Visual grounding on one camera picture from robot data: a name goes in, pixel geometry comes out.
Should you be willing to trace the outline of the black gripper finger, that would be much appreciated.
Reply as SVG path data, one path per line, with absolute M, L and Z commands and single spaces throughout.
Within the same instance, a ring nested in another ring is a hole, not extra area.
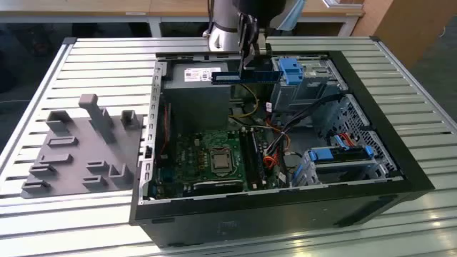
M 271 44 L 267 42 L 267 36 L 264 33 L 259 34 L 257 46 L 259 46 L 259 54 L 257 54 L 256 70 L 271 71 L 272 70 L 272 47 L 271 47 Z
M 259 37 L 257 19 L 251 15 L 239 13 L 239 35 L 240 35 L 240 78 L 248 78 L 248 73 L 255 70 L 256 44 Z

